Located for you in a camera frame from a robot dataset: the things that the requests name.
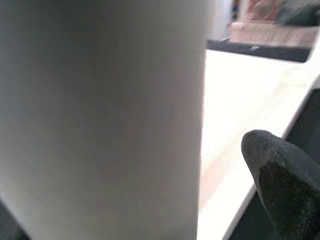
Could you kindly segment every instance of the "patterned fabric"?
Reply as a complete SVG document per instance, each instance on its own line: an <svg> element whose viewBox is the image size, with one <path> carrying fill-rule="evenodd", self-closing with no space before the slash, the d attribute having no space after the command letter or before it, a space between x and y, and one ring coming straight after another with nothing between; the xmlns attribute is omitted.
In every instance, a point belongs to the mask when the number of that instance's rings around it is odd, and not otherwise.
<svg viewBox="0 0 320 240"><path fill-rule="evenodd" d="M283 2L284 0L250 0L246 20L274 22Z"/></svg>

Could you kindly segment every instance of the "gray pillow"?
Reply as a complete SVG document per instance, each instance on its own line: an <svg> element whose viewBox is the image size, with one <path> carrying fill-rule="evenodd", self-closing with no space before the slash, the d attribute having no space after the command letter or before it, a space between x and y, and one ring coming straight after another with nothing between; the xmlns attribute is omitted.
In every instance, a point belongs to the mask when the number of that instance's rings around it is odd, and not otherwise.
<svg viewBox="0 0 320 240"><path fill-rule="evenodd" d="M318 26L320 0L285 0L279 8L275 23L289 26Z"/></svg>

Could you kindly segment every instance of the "white table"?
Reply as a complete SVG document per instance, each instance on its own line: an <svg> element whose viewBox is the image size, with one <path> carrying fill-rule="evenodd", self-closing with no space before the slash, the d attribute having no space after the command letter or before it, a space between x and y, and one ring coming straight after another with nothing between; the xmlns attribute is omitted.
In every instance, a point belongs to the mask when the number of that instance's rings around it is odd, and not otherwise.
<svg viewBox="0 0 320 240"><path fill-rule="evenodd" d="M319 75L320 41L306 63L207 51L198 240L228 239L255 191L241 139L282 136Z"/></svg>

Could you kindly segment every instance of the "white cylinder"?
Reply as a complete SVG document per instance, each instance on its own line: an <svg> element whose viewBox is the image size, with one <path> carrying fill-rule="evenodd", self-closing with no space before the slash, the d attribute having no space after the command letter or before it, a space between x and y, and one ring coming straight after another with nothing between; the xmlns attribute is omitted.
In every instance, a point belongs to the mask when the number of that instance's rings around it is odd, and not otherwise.
<svg viewBox="0 0 320 240"><path fill-rule="evenodd" d="M206 1L20 2L0 3L4 204L33 240L196 239Z"/></svg>
<svg viewBox="0 0 320 240"><path fill-rule="evenodd" d="M208 0L209 40L223 40L229 37L228 25L232 21L233 0Z"/></svg>

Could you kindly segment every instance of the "wall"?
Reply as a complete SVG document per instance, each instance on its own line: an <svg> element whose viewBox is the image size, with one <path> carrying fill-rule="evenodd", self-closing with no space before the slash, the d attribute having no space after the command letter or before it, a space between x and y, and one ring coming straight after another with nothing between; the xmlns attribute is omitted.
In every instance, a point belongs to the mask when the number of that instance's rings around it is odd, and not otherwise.
<svg viewBox="0 0 320 240"><path fill-rule="evenodd" d="M229 36L233 0L208 0L208 39L223 40Z"/></svg>
<svg viewBox="0 0 320 240"><path fill-rule="evenodd" d="M33 240L194 240L204 0L0 3L0 197Z"/></svg>

